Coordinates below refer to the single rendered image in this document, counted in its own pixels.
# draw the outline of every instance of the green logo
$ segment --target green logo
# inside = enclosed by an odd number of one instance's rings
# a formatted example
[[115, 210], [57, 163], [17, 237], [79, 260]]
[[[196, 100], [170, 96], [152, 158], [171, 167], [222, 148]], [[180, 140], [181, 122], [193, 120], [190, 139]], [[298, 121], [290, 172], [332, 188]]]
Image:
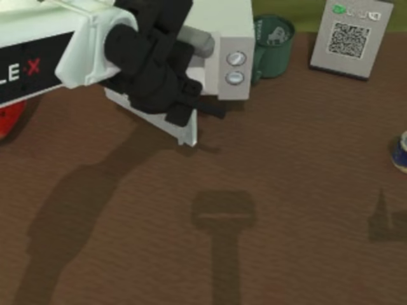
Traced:
[[335, 14], [343, 14], [343, 13], [346, 13], [346, 7], [343, 6], [343, 5], [340, 5], [340, 4], [336, 4], [336, 5], [333, 6], [332, 11]]

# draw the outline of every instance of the mug handle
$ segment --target mug handle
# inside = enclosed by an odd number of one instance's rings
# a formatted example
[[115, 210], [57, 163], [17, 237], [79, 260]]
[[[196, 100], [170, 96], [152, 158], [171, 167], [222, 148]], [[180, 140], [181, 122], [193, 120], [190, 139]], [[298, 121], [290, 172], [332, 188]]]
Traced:
[[266, 49], [262, 46], [256, 46], [254, 50], [254, 55], [253, 55], [253, 68], [252, 68], [252, 85], [257, 84], [262, 75], [263, 72], [260, 69], [260, 63], [261, 60], [263, 59], [263, 56], [265, 54]]

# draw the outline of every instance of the green background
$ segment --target green background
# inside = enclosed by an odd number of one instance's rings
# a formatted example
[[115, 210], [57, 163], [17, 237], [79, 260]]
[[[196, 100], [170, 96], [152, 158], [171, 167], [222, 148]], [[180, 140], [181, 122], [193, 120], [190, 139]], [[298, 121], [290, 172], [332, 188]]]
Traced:
[[[255, 16], [273, 13], [292, 21], [299, 32], [317, 32], [325, 0], [252, 0], [252, 4]], [[407, 0], [394, 0], [387, 30], [407, 31]]]

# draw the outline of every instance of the red x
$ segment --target red x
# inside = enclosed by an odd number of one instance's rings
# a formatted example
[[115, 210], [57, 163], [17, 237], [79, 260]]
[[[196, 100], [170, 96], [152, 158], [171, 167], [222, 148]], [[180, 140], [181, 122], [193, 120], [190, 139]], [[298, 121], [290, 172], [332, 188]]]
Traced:
[[39, 61], [40, 61], [40, 58], [36, 58], [35, 60], [29, 60], [28, 61], [28, 64], [30, 66], [30, 69], [29, 69], [29, 71], [27, 73], [28, 76], [31, 76], [34, 72], [39, 73], [39, 67], [38, 67], [39, 66]]

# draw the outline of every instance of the white robot link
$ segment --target white robot link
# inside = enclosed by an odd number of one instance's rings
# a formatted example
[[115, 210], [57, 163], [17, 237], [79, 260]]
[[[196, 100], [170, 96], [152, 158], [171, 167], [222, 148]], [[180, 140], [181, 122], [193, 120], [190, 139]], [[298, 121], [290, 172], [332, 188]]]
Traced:
[[[191, 35], [182, 35], [192, 6], [192, 0], [2, 0], [0, 107], [98, 83], [174, 126], [186, 126], [195, 110], [224, 118], [224, 109], [199, 101], [202, 85], [186, 75], [198, 53]], [[195, 34], [205, 40], [205, 33]]]

